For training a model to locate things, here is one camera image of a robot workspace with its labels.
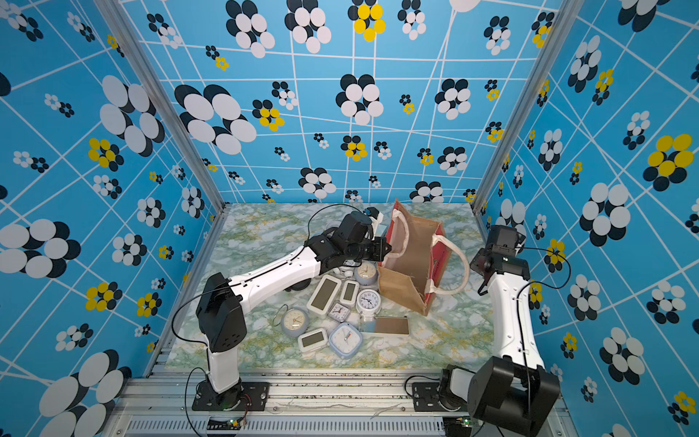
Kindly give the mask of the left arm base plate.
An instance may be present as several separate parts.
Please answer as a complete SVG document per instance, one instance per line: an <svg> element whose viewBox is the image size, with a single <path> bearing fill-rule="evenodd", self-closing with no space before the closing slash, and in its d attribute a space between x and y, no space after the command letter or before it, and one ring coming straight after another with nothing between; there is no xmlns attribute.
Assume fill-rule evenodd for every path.
<svg viewBox="0 0 699 437"><path fill-rule="evenodd" d="M191 405L196 412L263 412L269 400L268 382L238 382L217 393L208 380L199 382Z"/></svg>

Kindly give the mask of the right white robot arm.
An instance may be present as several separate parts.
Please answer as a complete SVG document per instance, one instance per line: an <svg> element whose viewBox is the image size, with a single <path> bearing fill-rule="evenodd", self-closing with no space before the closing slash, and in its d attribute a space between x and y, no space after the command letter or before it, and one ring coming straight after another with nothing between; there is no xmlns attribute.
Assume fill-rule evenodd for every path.
<svg viewBox="0 0 699 437"><path fill-rule="evenodd" d="M483 278L479 293L493 304L493 356L479 371L447 366L439 396L447 410L466 408L473 419L535 436L561 389L559 379L546 371L535 343L528 304L535 282L528 262L519 257L523 248L524 235L495 225L471 260L471 270Z"/></svg>

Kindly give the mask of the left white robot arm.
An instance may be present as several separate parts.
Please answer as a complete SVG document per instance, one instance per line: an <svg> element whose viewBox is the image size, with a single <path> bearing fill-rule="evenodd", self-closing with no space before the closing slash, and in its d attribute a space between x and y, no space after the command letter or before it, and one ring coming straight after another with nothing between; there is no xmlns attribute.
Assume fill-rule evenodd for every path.
<svg viewBox="0 0 699 437"><path fill-rule="evenodd" d="M241 390L238 346L248 332L245 316L277 293L307 284L350 261L383 261L391 245L378 232L382 221L383 214L374 207L355 209L337 227L310 236L291 254L256 271L209 277L196 315L207 344L208 382L214 393Z"/></svg>

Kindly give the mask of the blue mirror clock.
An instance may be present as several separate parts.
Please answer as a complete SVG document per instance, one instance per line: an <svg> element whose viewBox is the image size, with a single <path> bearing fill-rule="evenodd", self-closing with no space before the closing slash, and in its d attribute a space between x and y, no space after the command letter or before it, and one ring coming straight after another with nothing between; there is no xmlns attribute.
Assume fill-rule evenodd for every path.
<svg viewBox="0 0 699 437"><path fill-rule="evenodd" d="M361 320L359 330L365 335L408 336L410 324L407 317L375 317Z"/></svg>

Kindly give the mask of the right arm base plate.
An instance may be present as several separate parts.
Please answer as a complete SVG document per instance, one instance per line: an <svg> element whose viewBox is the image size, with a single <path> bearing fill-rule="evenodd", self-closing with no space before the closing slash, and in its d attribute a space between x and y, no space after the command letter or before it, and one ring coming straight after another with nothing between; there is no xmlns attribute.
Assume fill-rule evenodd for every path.
<svg viewBox="0 0 699 437"><path fill-rule="evenodd" d="M451 411L442 402L439 393L440 384L438 382L418 381L411 382L409 386L413 409L417 413L446 413Z"/></svg>

